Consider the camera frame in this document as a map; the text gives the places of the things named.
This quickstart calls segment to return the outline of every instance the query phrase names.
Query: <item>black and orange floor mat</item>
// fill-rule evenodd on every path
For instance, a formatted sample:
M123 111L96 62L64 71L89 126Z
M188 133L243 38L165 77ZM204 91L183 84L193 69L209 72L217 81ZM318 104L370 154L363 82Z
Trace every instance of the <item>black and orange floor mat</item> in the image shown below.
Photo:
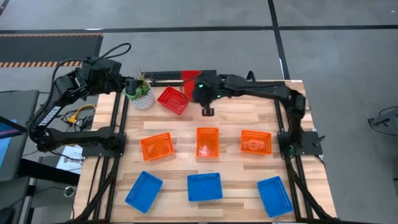
M0 68L54 67L71 58L98 56L104 34L0 34ZM80 66L68 62L67 66Z

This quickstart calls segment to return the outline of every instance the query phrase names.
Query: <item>white plant pot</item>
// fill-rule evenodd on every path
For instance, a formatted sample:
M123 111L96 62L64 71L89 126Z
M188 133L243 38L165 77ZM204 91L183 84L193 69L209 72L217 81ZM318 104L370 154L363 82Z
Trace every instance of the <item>white plant pot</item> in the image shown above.
M155 95L152 89L148 91L148 94L146 94L146 96L143 96L141 98L132 101L133 106L139 110L146 110L150 108L150 106L152 106L154 103L155 103Z

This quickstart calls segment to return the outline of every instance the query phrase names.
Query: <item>green plant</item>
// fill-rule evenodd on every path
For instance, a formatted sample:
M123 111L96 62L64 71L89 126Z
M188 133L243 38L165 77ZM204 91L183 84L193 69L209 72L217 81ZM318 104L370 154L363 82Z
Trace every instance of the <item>green plant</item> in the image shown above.
M135 95L128 95L126 93L126 89L123 89L123 94L125 94L130 100L136 100L139 99L141 97L144 97L148 94L149 90L150 90L150 86L147 82L145 82L145 78L144 78L144 73L139 73L139 75L136 75L134 77L136 80L142 80L142 84L136 88L136 94Z

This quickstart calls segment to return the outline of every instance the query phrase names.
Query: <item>wooden table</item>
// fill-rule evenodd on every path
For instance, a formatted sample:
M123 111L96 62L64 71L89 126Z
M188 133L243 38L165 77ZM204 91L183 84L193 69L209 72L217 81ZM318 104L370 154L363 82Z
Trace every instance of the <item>wooden table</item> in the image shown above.
M305 94L301 81L286 84ZM165 87L152 88L157 98ZM109 126L115 94L101 95L98 99L93 129ZM121 100L118 121L121 117ZM148 110L139 111L129 105L126 129L127 145L121 158L112 209L112 222L270 222L294 221L294 213L269 218L262 204L257 182L279 175L290 197L285 162L280 158L277 142L278 124L273 100L252 96L216 100L211 105L214 117L203 117L201 106L190 103L178 116L155 102ZM196 128L217 127L220 130L220 158L200 159L195 157ZM313 126L308 111L302 127L309 131ZM272 133L272 155L242 153L240 136L243 129ZM175 154L155 161L144 162L140 139L170 132ZM302 156L303 168L309 191L318 203L332 216L336 216L325 168L314 156ZM86 207L96 158L83 164L75 198L75 211L80 214ZM95 177L96 192L102 161ZM137 177L147 171L163 180L163 186L151 209L143 214L124 202ZM223 198L208 202L189 202L187 175L219 172L223 186ZM303 198L297 188L302 216L306 217ZM99 217L104 217L107 192L101 204Z

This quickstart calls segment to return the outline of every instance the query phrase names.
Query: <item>orange basket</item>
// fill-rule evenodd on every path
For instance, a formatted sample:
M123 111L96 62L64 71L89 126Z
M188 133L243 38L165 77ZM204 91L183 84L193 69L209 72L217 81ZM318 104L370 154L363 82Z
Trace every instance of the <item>orange basket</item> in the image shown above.
M218 146L218 128L197 128L197 157L218 157Z
M271 155L271 133L242 130L241 150L242 152Z
M158 134L141 140L142 155L145 161L151 161L174 153L170 133Z

